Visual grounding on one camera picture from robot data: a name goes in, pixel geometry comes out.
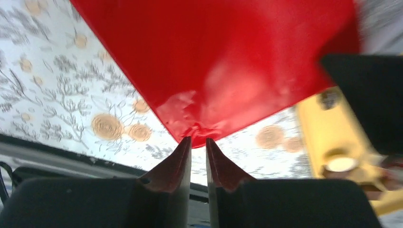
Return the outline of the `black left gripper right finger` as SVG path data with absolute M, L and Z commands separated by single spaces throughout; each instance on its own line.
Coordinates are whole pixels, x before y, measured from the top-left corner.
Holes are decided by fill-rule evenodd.
M 213 228 L 379 228 L 362 189 L 342 179 L 263 179 L 206 140 Z

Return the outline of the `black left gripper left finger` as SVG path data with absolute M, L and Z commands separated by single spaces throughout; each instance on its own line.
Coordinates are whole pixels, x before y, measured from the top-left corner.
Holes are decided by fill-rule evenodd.
M 139 178 L 23 181 L 0 214 L 3 228 L 185 228 L 191 138 Z

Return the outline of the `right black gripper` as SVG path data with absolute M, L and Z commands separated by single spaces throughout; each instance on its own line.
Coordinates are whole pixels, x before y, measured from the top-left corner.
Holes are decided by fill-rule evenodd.
M 328 54 L 321 65 L 341 89 L 372 146 L 403 153 L 403 57 Z

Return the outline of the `red box lid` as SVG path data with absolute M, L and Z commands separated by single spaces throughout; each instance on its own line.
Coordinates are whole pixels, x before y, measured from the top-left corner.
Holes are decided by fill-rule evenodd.
M 353 0 L 74 0 L 175 140 L 221 139 L 333 85 L 360 52 Z

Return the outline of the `yellow tray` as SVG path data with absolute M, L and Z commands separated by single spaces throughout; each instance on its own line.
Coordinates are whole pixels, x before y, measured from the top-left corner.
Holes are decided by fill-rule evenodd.
M 371 146 L 338 87 L 296 105 L 313 176 L 354 181 L 377 215 L 403 208 L 403 183 L 380 165 L 382 156 Z

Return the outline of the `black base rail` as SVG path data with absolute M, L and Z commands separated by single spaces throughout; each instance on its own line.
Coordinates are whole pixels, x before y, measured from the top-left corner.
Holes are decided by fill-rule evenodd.
M 126 178 L 131 179 L 133 187 L 129 192 L 130 199 L 134 201 L 209 202 L 206 187 L 187 182 L 186 173 L 180 173 L 178 168 L 174 168 L 173 164 L 168 164 L 167 161 L 145 172 L 3 134 L 0 136 L 0 153 L 23 160 L 20 166 L 32 169 L 27 175 L 34 178 L 51 176 Z

